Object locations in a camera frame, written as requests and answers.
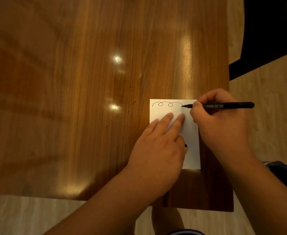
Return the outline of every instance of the pen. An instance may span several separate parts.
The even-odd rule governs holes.
[[[192,108],[192,104],[184,105],[182,107]],[[203,104],[203,108],[223,108],[223,109],[251,109],[254,107],[253,102],[224,102],[217,104]]]

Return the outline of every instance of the drawing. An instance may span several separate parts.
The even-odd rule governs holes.
[[[155,103],[158,103],[158,106],[163,106],[163,102],[154,102],[154,103],[152,104],[152,107],[153,107],[153,105],[154,105]],[[166,103],[168,103],[167,106],[169,106],[169,107],[172,107],[172,106],[173,106],[173,103],[179,103],[179,104],[183,105],[183,104],[180,103],[180,102],[166,102]]]

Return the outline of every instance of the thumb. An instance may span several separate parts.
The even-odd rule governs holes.
[[[190,110],[190,115],[193,118],[194,122],[198,125],[205,124],[210,118],[209,115],[203,108],[203,105],[199,101],[195,101],[192,109]]]

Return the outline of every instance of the tabletop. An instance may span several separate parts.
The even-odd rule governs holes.
[[[0,0],[0,194],[88,200],[127,164],[149,99],[218,87],[226,0]],[[200,160],[154,205],[233,211],[201,138]]]

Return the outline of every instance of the floor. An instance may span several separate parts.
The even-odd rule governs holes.
[[[239,59],[243,37],[243,0],[228,0],[229,62]],[[287,164],[287,56],[230,82],[230,91],[242,101],[252,101],[250,143],[261,160]],[[40,235],[81,206],[68,201],[0,196],[0,235]],[[185,227],[205,234],[254,234],[235,197],[235,211],[180,209]],[[135,234],[153,234],[151,208],[136,222]]]

